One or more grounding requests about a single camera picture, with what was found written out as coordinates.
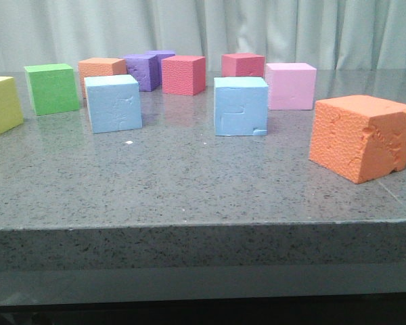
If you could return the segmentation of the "near orange foam cube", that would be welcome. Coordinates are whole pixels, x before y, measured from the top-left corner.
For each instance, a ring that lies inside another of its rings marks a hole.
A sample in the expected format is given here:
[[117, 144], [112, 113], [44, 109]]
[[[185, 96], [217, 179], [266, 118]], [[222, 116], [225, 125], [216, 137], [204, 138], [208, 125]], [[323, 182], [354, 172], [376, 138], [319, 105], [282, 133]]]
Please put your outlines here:
[[309, 158], [363, 183], [406, 167], [406, 104], [369, 95], [318, 100]]

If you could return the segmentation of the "rear purple foam cube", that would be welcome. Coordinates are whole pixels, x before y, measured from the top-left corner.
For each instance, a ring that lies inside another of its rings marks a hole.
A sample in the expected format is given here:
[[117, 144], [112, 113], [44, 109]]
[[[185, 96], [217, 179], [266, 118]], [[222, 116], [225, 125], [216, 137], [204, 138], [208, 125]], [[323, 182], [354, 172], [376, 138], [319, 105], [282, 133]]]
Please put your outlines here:
[[175, 56], [176, 53], [173, 50], [151, 50], [146, 51], [145, 54], [156, 56], [158, 65], [158, 79], [160, 81], [160, 84], [162, 84], [162, 60], [165, 58]]

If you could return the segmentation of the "red foam cube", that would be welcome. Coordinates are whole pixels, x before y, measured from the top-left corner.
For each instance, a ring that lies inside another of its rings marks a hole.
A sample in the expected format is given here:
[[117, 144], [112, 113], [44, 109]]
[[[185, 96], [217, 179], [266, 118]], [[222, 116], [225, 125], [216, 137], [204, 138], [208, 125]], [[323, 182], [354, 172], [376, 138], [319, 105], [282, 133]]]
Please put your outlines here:
[[222, 77], [264, 77], [265, 57], [253, 53], [229, 53], [221, 56]]
[[197, 95], [206, 89], [204, 56], [171, 56], [162, 60], [162, 91]]

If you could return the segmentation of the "pink foam cube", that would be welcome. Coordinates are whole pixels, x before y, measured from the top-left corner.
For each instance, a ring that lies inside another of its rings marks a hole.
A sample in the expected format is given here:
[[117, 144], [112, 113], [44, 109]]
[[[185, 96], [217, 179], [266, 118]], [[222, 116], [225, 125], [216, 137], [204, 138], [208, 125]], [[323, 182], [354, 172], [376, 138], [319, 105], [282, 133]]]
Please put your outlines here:
[[307, 63], [266, 64], [269, 109], [311, 110], [316, 77], [317, 69]]

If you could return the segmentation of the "green foam cube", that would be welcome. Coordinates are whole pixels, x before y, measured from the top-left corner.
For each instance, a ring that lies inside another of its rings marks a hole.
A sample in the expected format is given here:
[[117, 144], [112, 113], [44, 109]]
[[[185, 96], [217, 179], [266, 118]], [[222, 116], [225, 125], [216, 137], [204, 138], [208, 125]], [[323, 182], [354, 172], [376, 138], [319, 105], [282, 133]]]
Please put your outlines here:
[[37, 116], [80, 108], [74, 70], [68, 64], [24, 67], [30, 103]]

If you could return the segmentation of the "purple foam cube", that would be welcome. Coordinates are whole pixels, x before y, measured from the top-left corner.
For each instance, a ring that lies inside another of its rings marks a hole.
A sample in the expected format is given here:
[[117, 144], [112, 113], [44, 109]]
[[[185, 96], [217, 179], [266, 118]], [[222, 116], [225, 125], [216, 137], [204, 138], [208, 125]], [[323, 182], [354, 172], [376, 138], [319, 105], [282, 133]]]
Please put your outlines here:
[[125, 59], [127, 72], [139, 83], [139, 90], [151, 92], [160, 85], [158, 59], [152, 54], [129, 54]]
[[173, 50], [151, 50], [146, 51], [145, 54], [156, 56], [158, 65], [158, 79], [160, 81], [160, 84], [162, 84], [162, 60], [165, 58], [175, 56], [176, 53]]

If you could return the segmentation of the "right red foam cube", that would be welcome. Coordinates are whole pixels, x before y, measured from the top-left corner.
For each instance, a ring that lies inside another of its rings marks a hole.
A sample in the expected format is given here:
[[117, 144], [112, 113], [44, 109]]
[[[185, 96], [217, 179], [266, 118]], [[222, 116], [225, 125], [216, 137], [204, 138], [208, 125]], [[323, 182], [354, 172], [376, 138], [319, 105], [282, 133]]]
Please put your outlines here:
[[221, 56], [222, 77], [264, 77], [265, 57], [253, 53], [229, 53]]

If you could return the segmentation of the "far orange foam cube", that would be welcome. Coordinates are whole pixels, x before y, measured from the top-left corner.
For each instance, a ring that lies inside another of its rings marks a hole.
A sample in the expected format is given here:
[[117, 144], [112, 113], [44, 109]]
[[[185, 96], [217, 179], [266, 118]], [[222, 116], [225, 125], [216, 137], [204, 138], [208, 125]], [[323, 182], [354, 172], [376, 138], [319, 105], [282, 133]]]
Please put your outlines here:
[[83, 98], [86, 98], [85, 78], [127, 74], [125, 59], [89, 58], [78, 62], [78, 73]]

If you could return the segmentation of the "front purple foam cube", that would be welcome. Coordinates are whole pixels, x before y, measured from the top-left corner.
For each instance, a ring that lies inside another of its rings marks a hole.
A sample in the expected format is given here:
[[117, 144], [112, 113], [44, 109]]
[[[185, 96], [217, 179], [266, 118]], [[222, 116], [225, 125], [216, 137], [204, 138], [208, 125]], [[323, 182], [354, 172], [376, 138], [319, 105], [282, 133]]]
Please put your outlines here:
[[151, 92], [160, 85], [158, 59], [152, 54], [129, 54], [125, 59], [127, 72], [139, 83], [139, 90]]

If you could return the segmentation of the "light blue foam cube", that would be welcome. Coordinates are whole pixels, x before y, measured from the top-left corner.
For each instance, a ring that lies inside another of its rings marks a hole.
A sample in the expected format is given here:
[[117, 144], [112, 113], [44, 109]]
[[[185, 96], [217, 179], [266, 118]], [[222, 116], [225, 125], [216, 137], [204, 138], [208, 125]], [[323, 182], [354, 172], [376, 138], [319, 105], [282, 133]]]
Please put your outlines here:
[[268, 90], [261, 77], [215, 77], [215, 134], [266, 135]]
[[86, 77], [85, 91], [92, 132], [142, 128], [139, 83], [131, 75]]

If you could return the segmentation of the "left red foam cube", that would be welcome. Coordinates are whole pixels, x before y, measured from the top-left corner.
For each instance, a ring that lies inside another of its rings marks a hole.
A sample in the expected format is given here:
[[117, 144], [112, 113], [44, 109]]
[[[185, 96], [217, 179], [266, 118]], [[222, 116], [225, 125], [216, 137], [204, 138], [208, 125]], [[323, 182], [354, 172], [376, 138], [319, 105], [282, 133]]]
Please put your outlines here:
[[206, 89], [204, 56], [171, 56], [162, 60], [162, 91], [197, 95]]

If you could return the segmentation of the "pale grey curtain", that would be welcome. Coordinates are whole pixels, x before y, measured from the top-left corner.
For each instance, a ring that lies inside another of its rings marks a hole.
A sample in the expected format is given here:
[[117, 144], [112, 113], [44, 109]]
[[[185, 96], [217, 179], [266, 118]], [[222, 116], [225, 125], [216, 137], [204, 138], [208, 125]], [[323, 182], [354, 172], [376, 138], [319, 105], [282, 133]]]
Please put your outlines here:
[[406, 68], [406, 1], [0, 1], [0, 71], [154, 49]]

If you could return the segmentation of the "yellow foam cube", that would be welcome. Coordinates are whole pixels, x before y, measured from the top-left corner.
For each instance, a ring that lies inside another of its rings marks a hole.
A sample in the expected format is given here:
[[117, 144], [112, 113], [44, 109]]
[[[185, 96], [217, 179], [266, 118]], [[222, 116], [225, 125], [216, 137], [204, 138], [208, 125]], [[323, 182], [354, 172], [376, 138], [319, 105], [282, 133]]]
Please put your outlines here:
[[24, 122], [13, 77], [0, 77], [0, 135]]

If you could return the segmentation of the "orange foam cube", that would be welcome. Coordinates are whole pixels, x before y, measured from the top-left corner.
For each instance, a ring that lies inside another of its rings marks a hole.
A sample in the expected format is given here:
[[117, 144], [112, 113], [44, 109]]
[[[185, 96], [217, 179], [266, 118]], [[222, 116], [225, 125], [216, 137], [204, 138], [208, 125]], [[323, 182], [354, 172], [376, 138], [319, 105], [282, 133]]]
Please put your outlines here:
[[309, 158], [363, 183], [406, 167], [406, 104], [369, 95], [318, 100]]
[[85, 78], [127, 74], [125, 59], [89, 58], [78, 62], [78, 73], [83, 98], [86, 98]]

